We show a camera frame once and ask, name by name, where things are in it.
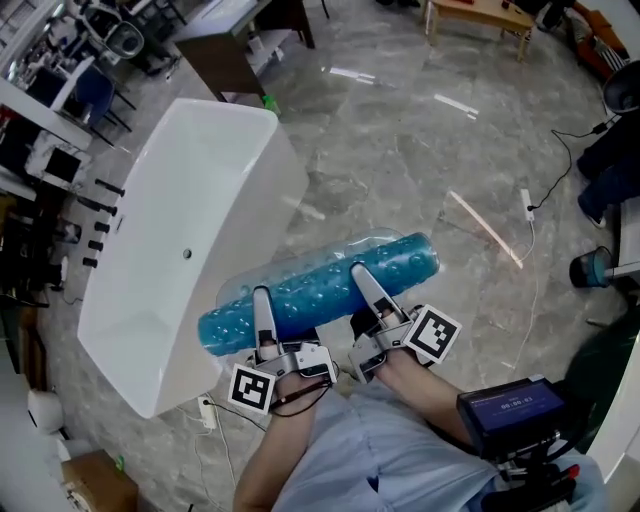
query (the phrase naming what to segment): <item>sleeve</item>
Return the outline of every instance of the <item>sleeve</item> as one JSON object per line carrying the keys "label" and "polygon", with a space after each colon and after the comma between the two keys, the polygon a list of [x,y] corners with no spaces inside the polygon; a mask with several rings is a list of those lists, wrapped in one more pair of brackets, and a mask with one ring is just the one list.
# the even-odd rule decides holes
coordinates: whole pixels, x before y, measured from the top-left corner
{"label": "sleeve", "polygon": [[571,450],[555,463],[560,470],[574,464],[580,466],[580,475],[576,478],[577,485],[571,503],[573,512],[604,512],[609,510],[604,480],[595,460]]}

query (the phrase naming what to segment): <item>white bathtub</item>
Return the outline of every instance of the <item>white bathtub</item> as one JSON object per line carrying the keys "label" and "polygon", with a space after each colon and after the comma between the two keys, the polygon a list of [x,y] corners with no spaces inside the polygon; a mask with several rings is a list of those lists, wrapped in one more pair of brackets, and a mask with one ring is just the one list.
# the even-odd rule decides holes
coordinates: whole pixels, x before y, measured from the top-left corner
{"label": "white bathtub", "polygon": [[140,415],[216,385],[198,318],[227,279],[271,260],[307,185],[273,113],[187,99],[167,110],[116,202],[78,327]]}

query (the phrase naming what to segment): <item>white cable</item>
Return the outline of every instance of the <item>white cable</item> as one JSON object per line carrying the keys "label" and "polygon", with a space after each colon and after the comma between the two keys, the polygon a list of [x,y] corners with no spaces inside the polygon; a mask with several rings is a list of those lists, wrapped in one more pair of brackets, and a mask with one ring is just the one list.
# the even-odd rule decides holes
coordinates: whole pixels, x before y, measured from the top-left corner
{"label": "white cable", "polygon": [[211,403],[213,404],[213,410],[216,413],[216,421],[218,422],[218,426],[220,427],[220,436],[222,437],[222,442],[224,443],[224,449],[227,454],[227,463],[229,464],[229,472],[231,473],[231,480],[233,481],[233,487],[235,489],[238,484],[236,483],[236,475],[233,472],[233,464],[231,464],[231,455],[229,454],[229,445],[227,444],[227,439],[224,436],[224,429],[222,427],[222,423],[220,422],[220,413],[218,412],[218,406],[216,405],[215,400],[209,393],[205,393],[205,395],[207,395],[207,397],[209,397],[209,400],[211,400]]}
{"label": "white cable", "polygon": [[203,474],[204,468],[202,466],[202,459],[200,458],[200,454],[198,453],[198,437],[208,436],[211,434],[211,432],[212,432],[212,429],[209,429],[209,432],[202,432],[200,434],[195,434],[195,436],[193,437],[193,451],[196,454],[196,457],[198,458],[198,463],[200,464],[200,481],[202,482],[202,488],[204,489],[204,493],[206,494],[207,499],[209,500],[209,503],[211,503],[214,507],[217,507],[220,510],[222,510],[222,505],[220,505],[220,503],[217,503],[209,495],[209,489],[207,489],[207,484],[204,483],[204,474]]}
{"label": "white cable", "polygon": [[190,420],[193,421],[197,421],[198,423],[202,423],[202,418],[194,418],[193,416],[189,416],[189,414],[187,414],[187,411],[185,411],[182,407],[180,407],[179,405],[176,405],[176,409],[178,409],[179,411],[182,411],[182,414],[184,414],[187,418],[189,418]]}
{"label": "white cable", "polygon": [[531,249],[527,253],[527,256],[529,256],[529,253],[531,253],[531,261],[533,263],[533,275],[536,279],[536,293],[533,296],[533,303],[531,304],[531,320],[529,321],[529,329],[527,330],[527,334],[525,334],[524,339],[520,344],[520,350],[518,350],[518,355],[516,356],[516,360],[513,363],[513,368],[511,369],[511,375],[513,375],[513,373],[516,371],[516,368],[518,367],[518,363],[520,362],[520,356],[522,355],[522,350],[524,349],[524,345],[527,343],[527,340],[529,339],[529,335],[531,334],[531,330],[533,329],[533,321],[536,315],[536,302],[538,301],[538,291],[539,291],[538,273],[536,272],[536,254],[535,252],[533,252],[533,248],[536,243],[536,231],[533,227],[533,221],[529,221],[529,223],[531,224],[531,233],[533,234],[533,242],[531,244]]}
{"label": "white cable", "polygon": [[518,258],[518,255],[513,251],[513,249],[511,249],[509,256],[511,256],[513,259],[517,260],[519,263],[522,263],[524,260],[526,260],[529,257],[529,254],[531,254],[531,251],[533,251],[533,246],[536,243],[536,232],[533,229],[533,221],[530,220],[529,221],[529,227],[531,228],[531,246],[529,247],[529,250],[527,251],[527,254],[525,254],[522,258]]}

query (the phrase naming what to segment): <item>blue display screen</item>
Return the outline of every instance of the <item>blue display screen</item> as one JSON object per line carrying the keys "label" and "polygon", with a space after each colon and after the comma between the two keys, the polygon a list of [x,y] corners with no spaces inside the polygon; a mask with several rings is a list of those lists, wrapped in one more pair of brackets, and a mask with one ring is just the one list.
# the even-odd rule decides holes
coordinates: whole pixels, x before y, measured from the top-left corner
{"label": "blue display screen", "polygon": [[532,382],[500,395],[479,398],[470,403],[487,431],[529,420],[564,405],[544,382]]}

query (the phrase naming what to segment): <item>wooden table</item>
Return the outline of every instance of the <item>wooden table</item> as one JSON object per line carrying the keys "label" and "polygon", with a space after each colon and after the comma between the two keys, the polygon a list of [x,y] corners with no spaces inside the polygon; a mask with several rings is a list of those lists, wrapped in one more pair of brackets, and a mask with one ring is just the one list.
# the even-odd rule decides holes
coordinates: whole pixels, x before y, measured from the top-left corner
{"label": "wooden table", "polygon": [[475,0],[473,4],[466,4],[460,0],[424,0],[421,22],[425,23],[425,26],[428,24],[426,18],[429,3],[433,6],[431,30],[428,32],[431,44],[435,45],[437,42],[440,18],[457,18],[501,28],[501,37],[504,36],[505,30],[520,33],[518,62],[522,62],[527,45],[526,37],[533,28],[534,20],[519,7],[509,4],[508,9],[503,9],[501,0]]}

